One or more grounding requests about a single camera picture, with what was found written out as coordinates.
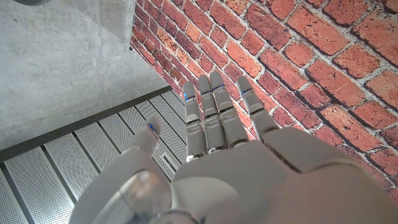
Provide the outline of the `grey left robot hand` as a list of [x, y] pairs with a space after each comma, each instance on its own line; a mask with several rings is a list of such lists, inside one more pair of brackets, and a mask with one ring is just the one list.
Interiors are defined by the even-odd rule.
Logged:
[[248, 138], [218, 72], [183, 86], [187, 161], [167, 180], [152, 158], [161, 125], [145, 121], [86, 188], [71, 223], [396, 223], [397, 205], [354, 160], [280, 128], [244, 77]]

